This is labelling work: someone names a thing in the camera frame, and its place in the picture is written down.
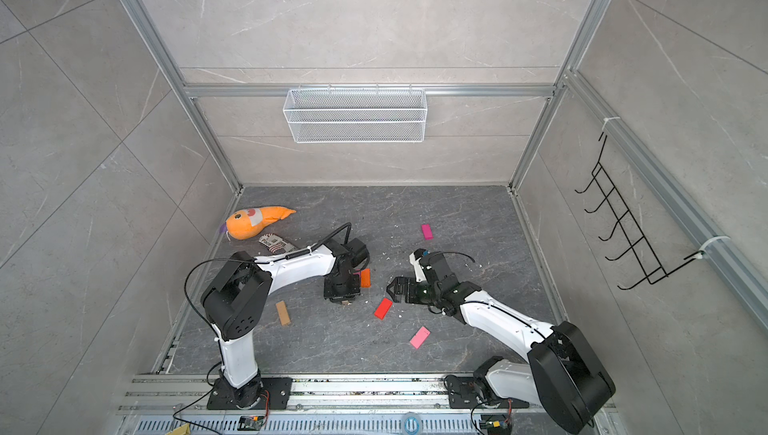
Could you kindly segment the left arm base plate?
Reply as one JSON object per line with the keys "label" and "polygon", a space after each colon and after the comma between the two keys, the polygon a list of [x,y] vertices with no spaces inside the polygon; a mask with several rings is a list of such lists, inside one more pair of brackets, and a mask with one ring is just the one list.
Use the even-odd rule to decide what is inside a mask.
{"label": "left arm base plate", "polygon": [[225,378],[214,382],[207,401],[208,410],[285,410],[291,395],[290,377],[259,377],[241,388],[233,388]]}

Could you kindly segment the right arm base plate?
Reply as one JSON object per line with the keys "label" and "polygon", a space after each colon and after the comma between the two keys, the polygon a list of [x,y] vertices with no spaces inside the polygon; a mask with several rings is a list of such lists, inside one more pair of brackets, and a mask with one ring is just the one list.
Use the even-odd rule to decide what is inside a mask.
{"label": "right arm base plate", "polygon": [[443,386],[448,396],[448,404],[452,409],[498,408],[524,409],[529,408],[528,402],[514,398],[500,398],[491,389],[474,377],[446,375]]}

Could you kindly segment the orange block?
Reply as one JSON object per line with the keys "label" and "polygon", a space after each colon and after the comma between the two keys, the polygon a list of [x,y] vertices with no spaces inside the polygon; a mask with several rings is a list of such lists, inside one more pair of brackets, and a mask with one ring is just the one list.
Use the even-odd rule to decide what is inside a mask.
{"label": "orange block", "polygon": [[371,287],[371,271],[368,268],[360,271],[360,284],[362,288]]}

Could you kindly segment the red block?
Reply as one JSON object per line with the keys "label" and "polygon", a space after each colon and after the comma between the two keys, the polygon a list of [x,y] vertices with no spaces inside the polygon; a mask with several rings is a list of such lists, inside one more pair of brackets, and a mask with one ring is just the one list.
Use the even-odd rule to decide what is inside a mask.
{"label": "red block", "polygon": [[388,298],[382,299],[374,311],[374,316],[379,320],[384,320],[389,310],[392,308],[392,306],[393,306],[392,300]]}

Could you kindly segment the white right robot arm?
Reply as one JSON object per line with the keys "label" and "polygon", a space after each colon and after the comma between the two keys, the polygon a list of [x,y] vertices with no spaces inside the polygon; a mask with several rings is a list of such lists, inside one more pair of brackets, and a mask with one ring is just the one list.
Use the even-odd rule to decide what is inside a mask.
{"label": "white right robot arm", "polygon": [[409,257],[411,277],[398,276],[386,291],[392,302],[424,305],[500,341],[525,363],[494,356],[471,381],[448,376],[447,390],[467,406],[533,404],[564,431],[578,434],[615,395],[616,386],[597,354],[574,324],[558,325],[524,315],[470,281],[461,281],[443,252],[418,249]]}

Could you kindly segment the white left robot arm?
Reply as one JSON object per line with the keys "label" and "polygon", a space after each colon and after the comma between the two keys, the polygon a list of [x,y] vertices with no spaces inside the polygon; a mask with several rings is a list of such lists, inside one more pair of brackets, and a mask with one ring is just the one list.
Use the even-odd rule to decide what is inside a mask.
{"label": "white left robot arm", "polygon": [[237,391],[260,381],[252,332],[271,294],[316,277],[323,279],[323,297],[332,303],[360,294],[359,272],[370,253],[363,241],[350,237],[351,228],[345,223],[312,245],[282,254],[256,257],[241,251],[218,260],[222,267],[191,308],[214,333],[227,387]]}

